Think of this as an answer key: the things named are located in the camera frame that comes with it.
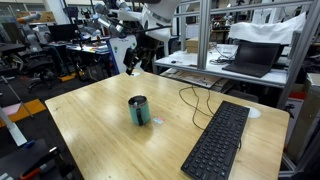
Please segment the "black chair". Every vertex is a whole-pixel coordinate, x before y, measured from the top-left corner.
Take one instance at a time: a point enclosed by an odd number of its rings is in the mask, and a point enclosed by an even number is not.
[[[52,85],[49,83],[54,77],[54,74],[51,71],[53,66],[52,61],[47,60],[29,60],[26,63],[21,71],[21,74],[39,74],[39,80],[36,80],[30,84],[28,87],[29,93],[31,93],[32,89],[39,85],[45,84],[48,89],[52,88]]]

